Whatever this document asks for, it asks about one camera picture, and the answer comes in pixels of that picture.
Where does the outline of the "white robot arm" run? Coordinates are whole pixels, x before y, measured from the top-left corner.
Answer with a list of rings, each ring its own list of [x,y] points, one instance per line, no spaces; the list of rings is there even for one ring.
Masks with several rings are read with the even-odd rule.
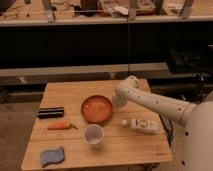
[[[139,89],[139,79],[129,76],[114,89],[116,107],[132,101],[185,128],[180,171],[213,171],[213,91],[199,104]]]

